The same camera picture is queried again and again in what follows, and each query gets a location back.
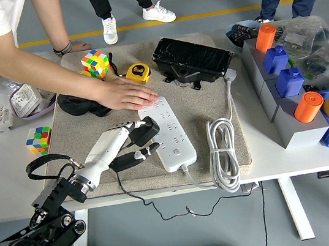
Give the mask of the person's left hand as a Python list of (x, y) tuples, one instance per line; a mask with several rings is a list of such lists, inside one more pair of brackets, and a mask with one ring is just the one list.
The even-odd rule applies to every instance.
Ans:
[(84, 41), (69, 41), (68, 46), (65, 47), (61, 51), (61, 54), (67, 54), (67, 53), (74, 53), (74, 52), (79, 52), (79, 51), (86, 51), (86, 50), (91, 50), (92, 45), (85, 43)]

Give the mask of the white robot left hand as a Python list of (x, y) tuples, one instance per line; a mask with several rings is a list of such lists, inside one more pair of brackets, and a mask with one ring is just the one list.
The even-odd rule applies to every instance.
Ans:
[[(74, 182), (93, 191), (99, 186), (100, 175), (104, 171), (112, 169), (114, 172), (120, 172), (137, 166), (160, 146), (157, 142), (150, 146), (145, 145), (159, 130), (156, 121), (147, 116), (141, 121), (125, 122), (105, 131), (88, 154), (82, 168), (76, 171)], [(141, 149), (118, 157), (128, 138)]]

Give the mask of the person's right hand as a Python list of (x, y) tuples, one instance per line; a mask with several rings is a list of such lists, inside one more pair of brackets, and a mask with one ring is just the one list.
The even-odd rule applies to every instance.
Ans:
[(100, 83), (94, 99), (113, 110), (137, 111), (152, 106), (159, 100), (159, 96), (157, 92), (144, 85), (118, 78)]

